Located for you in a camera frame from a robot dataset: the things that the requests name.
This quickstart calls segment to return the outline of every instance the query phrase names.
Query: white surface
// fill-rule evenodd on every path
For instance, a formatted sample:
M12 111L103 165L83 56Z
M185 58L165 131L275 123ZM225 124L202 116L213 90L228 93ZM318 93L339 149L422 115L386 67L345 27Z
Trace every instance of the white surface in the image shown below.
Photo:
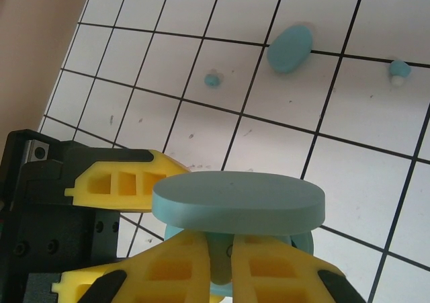
M429 105L430 70L413 68L396 88L387 66L344 60L321 132L412 155Z
M96 80L79 127L114 140L131 92L131 88Z
M46 118L40 132L57 140L71 140L75 134L75 129Z
M153 30L163 2L164 0L125 0L116 25L124 28Z
M225 169L300 177L312 138L311 134L242 118Z
M203 105L181 103L165 152L192 171L221 169L239 117L213 107L242 109L277 0L218 0L208 28L210 39L203 41L197 60L201 38L186 36L204 33L215 0L166 0L160 15L164 1L125 0L120 11L122 0L89 0L83 21L112 26L119 15L117 25L137 31L114 30L108 44L111 28L79 26L65 68L95 75L107 48L99 75L133 85L147 53L137 86L148 92L136 89L128 105L131 87L96 80L84 109L93 78L65 70L48 110L54 119L45 119L43 133L70 140L76 130L68 125L76 126L83 112L76 140L110 146L86 132L110 142L119 133L116 142L120 145L163 150L178 98L189 79L185 98ZM269 43L285 28L305 23L314 32L314 49L340 52L356 2L282 0ZM346 52L430 64L430 49L426 48L429 13L428 0L363 0ZM174 35L156 33L149 44L152 34L147 31L155 28L159 17L157 31ZM229 40L255 41L257 45ZM295 73L276 75L263 55L225 169L299 177L313 135L294 127L316 129L337 63L336 55L311 54ZM305 175L326 192L328 227L380 248L386 243L411 163L391 154L414 153L430 102L428 67L413 67L404 85L393 87L388 65L344 57L321 126L321 132L329 136L386 151L319 136ZM224 75L218 89L204 85L204 76L211 69ZM420 157L430 160L429 132ZM426 266L430 265L426 237L430 231L429 174L428 164L415 167L390 247L391 252ZM125 215L134 224L140 216ZM141 224L160 236L164 233L164 224L151 214L144 214ZM127 254L135 230L135 225L122 220L120 256ZM325 230L316 230L314 235L316 255L338 265L367 300L381 251ZM131 255L157 243L139 228ZM430 273L425 269L388 256L373 302L426 303L429 282Z
M423 145L421 145L419 157L430 160L430 129L428 127L424 136Z
M89 0L82 22L112 26L122 0Z
M337 58L311 54L297 71L275 73L264 54L245 113L315 130Z
M392 76L391 77L391 84L395 87L402 87L404 85L405 81L406 81L406 79L401 77L401 76Z
M79 26L65 67L80 73L95 75L110 32L110 29L98 26Z
M76 126L94 79L64 71L48 115Z
M135 90L118 144L162 151L179 101Z
M76 28L75 28L75 33L73 33L73 38L72 38L72 40L70 41L69 47L67 48L67 53L66 53L66 55L69 55L69 53L70 53L70 49L72 48L72 45L73 45L73 43L74 43L74 41L75 41L76 34L78 33L78 28L79 28L79 25L77 25L77 26L76 26ZM67 58L64 58L64 60L62 61L61 68L64 68L64 66L65 66L65 64L66 64L66 59L67 59Z
M268 43L286 28L304 24L313 34L315 50L340 52L356 3L357 0L282 0Z
M150 39L150 33L115 29L98 77L134 85Z
M429 283L428 271L387 257L374 302L428 302Z
M215 0L167 0L158 31L203 35Z
M383 247L409 163L319 138L306 180L326 193L325 225Z
M208 36L263 43L277 0L218 0Z
M155 34L137 86L182 96L200 41L194 38Z
M166 154L192 171L220 170L237 116L184 102Z
M200 50L185 98L239 112L253 77L261 48L227 42L205 41ZM204 77L215 69L224 80L209 89Z
M347 53L429 63L428 0L363 0Z
M430 166L417 163L390 251L430 266Z

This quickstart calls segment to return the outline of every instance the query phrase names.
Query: gray mark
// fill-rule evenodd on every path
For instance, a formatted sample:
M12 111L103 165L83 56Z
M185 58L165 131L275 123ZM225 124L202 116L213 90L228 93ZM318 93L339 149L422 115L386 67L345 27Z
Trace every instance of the gray mark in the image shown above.
M249 135L249 133L251 133L253 131L253 129L250 129L243 137L245 137L246 135Z

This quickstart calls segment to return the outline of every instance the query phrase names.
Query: blue oval object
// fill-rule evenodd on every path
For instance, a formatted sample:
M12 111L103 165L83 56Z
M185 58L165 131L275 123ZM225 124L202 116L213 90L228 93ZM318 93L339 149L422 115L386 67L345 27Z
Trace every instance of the blue oval object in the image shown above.
M267 61L274 71L291 73L308 58L312 41L312 33L306 26L292 26L269 46Z
M210 73L204 77L204 83L206 84L206 86L215 88L221 84L221 79L219 76Z
M157 182L153 214L165 224L206 232L301 234L323 224L325 195L283 175L193 172Z
M402 78L407 78L412 71L412 68L405 61L394 60L390 64L390 75L400 76Z

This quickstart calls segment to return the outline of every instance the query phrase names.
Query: small blue object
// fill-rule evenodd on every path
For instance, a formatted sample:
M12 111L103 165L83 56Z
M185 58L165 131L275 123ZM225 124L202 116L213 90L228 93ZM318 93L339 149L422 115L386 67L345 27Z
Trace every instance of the small blue object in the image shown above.
M206 84L206 86L215 88L221 84L221 79L218 75L210 73L204 77L204 83Z
M312 33L303 25L292 26L282 32L267 49L267 61L274 71L291 73L309 56Z
M405 63L405 61L394 60L390 64L390 75L400 76L402 78L407 78L412 71L411 66Z

